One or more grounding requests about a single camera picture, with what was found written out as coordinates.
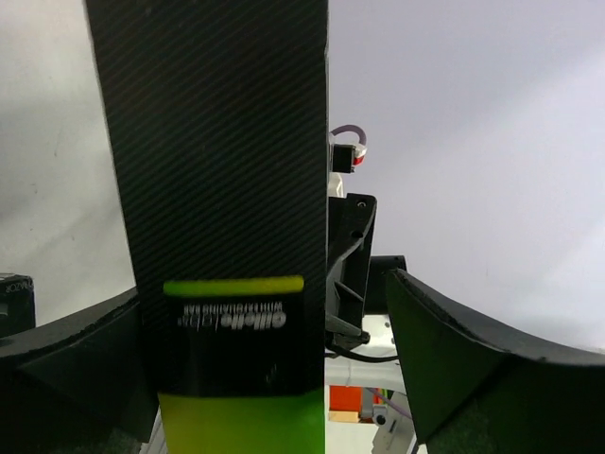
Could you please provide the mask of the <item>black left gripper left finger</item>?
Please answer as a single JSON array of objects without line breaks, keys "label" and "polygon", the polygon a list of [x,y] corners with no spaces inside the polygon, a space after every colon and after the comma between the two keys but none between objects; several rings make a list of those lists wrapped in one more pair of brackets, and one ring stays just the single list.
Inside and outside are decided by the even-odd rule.
[{"label": "black left gripper left finger", "polygon": [[158,408],[135,289],[1,340],[4,453],[138,453]]}]

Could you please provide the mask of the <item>black green razor box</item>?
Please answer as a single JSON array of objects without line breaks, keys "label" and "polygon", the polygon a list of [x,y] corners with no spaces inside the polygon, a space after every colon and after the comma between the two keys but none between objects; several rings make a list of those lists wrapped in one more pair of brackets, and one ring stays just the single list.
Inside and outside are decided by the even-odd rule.
[{"label": "black green razor box", "polygon": [[323,452],[327,3],[86,12],[168,450]]},{"label": "black green razor box", "polygon": [[1,337],[36,327],[34,284],[30,276],[1,274]]}]

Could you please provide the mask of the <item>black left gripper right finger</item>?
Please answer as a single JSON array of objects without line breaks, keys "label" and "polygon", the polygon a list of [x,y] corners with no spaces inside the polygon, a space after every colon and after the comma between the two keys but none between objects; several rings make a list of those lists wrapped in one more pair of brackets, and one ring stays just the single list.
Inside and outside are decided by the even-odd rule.
[{"label": "black left gripper right finger", "polygon": [[529,335],[406,271],[389,275],[386,294],[428,452],[603,452],[603,354]]}]

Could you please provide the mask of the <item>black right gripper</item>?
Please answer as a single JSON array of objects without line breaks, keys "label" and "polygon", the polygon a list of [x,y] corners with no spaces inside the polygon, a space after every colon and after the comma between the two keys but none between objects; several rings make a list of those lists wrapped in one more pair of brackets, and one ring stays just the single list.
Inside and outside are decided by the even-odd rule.
[{"label": "black right gripper", "polygon": [[329,199],[325,303],[325,347],[352,350],[370,342],[362,327],[367,315],[389,314],[388,274],[406,268],[401,254],[374,255],[372,242],[377,200],[349,194]]}]

